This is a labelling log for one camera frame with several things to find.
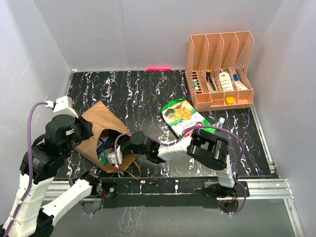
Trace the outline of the brown paper bag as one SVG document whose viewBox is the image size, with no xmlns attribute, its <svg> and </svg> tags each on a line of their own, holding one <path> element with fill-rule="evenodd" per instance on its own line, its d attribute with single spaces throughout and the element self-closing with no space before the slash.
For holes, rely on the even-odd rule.
<svg viewBox="0 0 316 237">
<path fill-rule="evenodd" d="M 76 151 L 107 173 L 126 172 L 132 164 L 136 163 L 136 155 L 133 154 L 123 156 L 120 170 L 114 168 L 108 161 L 102 163 L 99 160 L 97 149 L 102 141 L 110 141 L 111 147 L 113 148 L 116 137 L 128 132 L 124 123 L 121 122 L 103 102 L 97 102 L 84 112 L 82 117 L 92 123 L 93 136 L 88 140 L 82 141 L 82 143 L 76 147 Z"/>
</svg>

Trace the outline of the green Chuba chips bag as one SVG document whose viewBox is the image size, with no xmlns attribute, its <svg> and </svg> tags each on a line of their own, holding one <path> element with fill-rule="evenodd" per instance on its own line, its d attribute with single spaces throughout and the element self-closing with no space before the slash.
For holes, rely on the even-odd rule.
<svg viewBox="0 0 316 237">
<path fill-rule="evenodd" d="M 205 119 L 194 107 L 182 96 L 181 98 L 169 101 L 161 109 L 164 121 L 171 130 L 178 136 L 190 127 L 212 124 Z"/>
</svg>

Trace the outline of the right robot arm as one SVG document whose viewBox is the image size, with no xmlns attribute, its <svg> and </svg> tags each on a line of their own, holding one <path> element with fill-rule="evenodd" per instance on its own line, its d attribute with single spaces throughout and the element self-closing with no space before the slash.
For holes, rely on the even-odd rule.
<svg viewBox="0 0 316 237">
<path fill-rule="evenodd" d="M 207 131 L 203 125 L 187 128 L 181 137 L 169 143 L 156 141 L 142 131 L 120 133 L 110 130 L 113 141 L 114 165 L 120 166 L 124 155 L 144 155 L 152 163 L 160 164 L 174 159 L 192 158 L 214 170 L 218 178 L 215 184 L 205 184 L 202 193 L 208 198 L 236 199 L 239 195 L 248 197 L 246 186 L 234 171 L 234 159 L 229 155 L 229 141 L 224 137 Z"/>
</svg>

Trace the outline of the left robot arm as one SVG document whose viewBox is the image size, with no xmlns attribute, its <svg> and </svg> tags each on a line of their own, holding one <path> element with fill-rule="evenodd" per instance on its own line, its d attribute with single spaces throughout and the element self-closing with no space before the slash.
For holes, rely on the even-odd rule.
<svg viewBox="0 0 316 237">
<path fill-rule="evenodd" d="M 45 193 L 74 147 L 93 136 L 92 123 L 81 115 L 56 115 L 45 126 L 45 134 L 28 145 L 20 166 L 20 184 L 2 237 L 48 237 L 57 222 L 87 196 L 101 194 L 101 179 L 84 173 L 55 200 L 43 205 Z"/>
</svg>

